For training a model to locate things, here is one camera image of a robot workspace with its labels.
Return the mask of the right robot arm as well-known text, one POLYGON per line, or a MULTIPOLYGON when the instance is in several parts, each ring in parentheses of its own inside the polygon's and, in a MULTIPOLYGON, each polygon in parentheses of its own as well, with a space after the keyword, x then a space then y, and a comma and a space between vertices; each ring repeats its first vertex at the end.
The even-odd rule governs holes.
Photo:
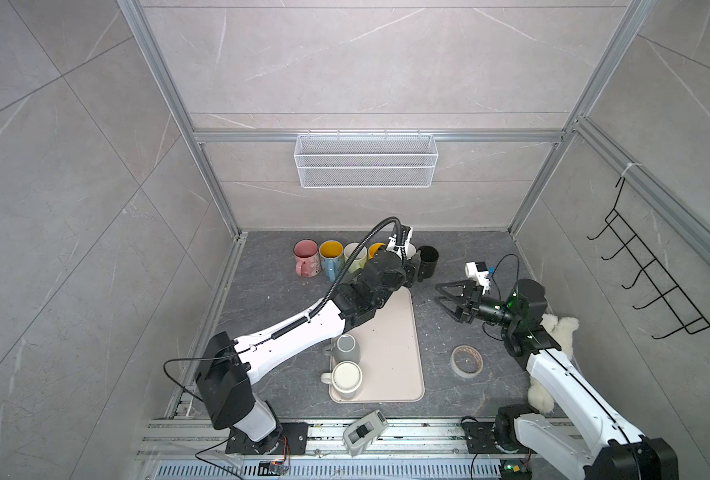
POLYGON ((574 367, 541 324, 544 287, 519 279, 504 299, 488 295, 493 283, 483 262, 469 262, 463 280, 439 283, 438 304, 456 321, 479 319, 499 327, 508 354, 541 384, 581 438, 556 430, 534 407, 499 409, 493 436, 504 450, 525 448, 569 479, 676 479, 677 455, 661 438, 649 438, 619 414, 574 367))

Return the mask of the black mug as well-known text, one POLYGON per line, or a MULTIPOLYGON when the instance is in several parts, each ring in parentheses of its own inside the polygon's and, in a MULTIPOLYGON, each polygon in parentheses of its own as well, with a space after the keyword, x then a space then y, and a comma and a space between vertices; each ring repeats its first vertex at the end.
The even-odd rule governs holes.
POLYGON ((419 254, 420 264, 417 271, 417 280, 422 282, 433 277, 439 260, 439 251, 432 246, 421 246, 419 254))

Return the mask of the light green mug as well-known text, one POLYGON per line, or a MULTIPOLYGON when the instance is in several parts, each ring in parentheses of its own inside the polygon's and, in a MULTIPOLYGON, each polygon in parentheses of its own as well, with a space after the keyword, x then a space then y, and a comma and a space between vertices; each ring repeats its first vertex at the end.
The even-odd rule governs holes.
POLYGON ((346 261, 350 261, 350 259, 352 259, 352 262, 348 267, 348 272, 354 274, 366 265, 368 260, 368 248, 358 248, 358 243, 353 242, 345 246, 344 256, 346 261))

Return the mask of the yellow mug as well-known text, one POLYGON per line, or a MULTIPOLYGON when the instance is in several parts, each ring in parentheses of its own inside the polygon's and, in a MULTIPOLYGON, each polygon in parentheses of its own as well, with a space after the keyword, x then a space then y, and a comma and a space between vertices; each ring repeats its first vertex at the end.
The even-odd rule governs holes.
POLYGON ((384 243, 373 243, 368 248, 368 259, 371 260, 375 257, 376 253, 383 250, 386 247, 384 243))

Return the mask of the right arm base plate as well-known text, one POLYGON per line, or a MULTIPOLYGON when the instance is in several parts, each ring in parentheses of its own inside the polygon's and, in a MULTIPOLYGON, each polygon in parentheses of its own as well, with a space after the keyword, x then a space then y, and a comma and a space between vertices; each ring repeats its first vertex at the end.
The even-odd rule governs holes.
POLYGON ((463 421, 460 426, 464 432, 464 439, 470 454, 525 453, 522 448, 499 442, 495 435, 495 423, 493 421, 463 421))

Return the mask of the blue butterfly mug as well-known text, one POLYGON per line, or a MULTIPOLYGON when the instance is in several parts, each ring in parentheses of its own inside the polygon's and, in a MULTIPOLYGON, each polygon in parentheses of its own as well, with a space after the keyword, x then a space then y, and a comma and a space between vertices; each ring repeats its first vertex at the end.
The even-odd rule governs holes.
POLYGON ((335 281, 342 272, 345 258, 344 246, 336 240, 327 240, 319 247, 322 271, 330 281, 335 281))

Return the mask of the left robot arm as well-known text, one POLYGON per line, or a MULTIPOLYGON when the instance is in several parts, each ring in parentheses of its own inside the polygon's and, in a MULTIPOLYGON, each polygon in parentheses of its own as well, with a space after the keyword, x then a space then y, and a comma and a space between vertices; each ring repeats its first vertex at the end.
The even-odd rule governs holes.
POLYGON ((393 231, 385 249, 355 274, 348 273, 353 263, 348 260, 322 299, 310 308, 235 339, 220 332, 209 340, 203 357, 182 359, 197 364, 194 381, 198 392, 192 397, 206 407, 214 429, 244 434, 259 454, 275 448, 283 427, 268 403, 253 393, 252 386, 309 347, 370 321, 393 293, 415 282, 418 264, 408 256, 413 230, 397 217, 380 221, 357 244, 356 251, 364 251, 388 225, 393 231))

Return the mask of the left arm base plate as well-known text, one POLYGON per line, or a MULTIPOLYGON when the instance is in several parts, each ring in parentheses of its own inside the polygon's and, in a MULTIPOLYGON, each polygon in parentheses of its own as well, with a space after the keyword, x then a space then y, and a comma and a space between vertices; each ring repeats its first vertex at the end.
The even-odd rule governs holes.
POLYGON ((254 442, 237 429, 230 433, 225 452, 242 455, 303 455, 306 452, 309 424, 281 422, 265 439, 254 442))

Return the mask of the dark green mug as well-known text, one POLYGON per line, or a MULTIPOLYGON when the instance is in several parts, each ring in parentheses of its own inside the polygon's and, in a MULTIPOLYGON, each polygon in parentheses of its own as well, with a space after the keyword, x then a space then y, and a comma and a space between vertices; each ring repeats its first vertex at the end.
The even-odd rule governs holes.
POLYGON ((400 258, 410 260, 416 254, 416 247, 406 241, 402 246, 396 247, 396 252, 400 258))

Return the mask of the pink patterned mug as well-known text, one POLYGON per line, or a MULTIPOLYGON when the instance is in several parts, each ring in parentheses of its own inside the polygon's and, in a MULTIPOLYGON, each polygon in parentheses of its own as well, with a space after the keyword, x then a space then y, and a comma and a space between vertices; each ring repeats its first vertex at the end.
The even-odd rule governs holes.
POLYGON ((293 249, 296 260, 296 274, 300 277, 314 277, 321 271, 318 244, 309 239, 296 243, 293 249))

